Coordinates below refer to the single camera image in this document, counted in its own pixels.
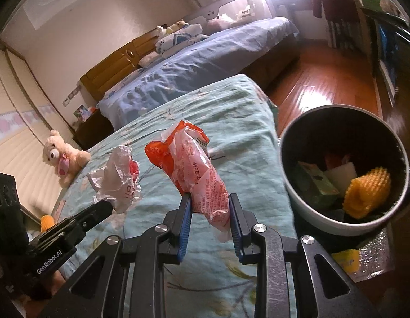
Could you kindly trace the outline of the person's left hand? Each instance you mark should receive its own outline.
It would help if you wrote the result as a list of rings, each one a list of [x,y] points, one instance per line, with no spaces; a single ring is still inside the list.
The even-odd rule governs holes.
[[[66,280],[61,272],[56,271],[51,277],[46,279],[43,284],[51,292],[51,295],[54,296],[65,282]],[[50,300],[35,301],[24,294],[17,298],[17,303],[22,309],[21,314],[23,317],[29,318],[37,317],[49,302]]]

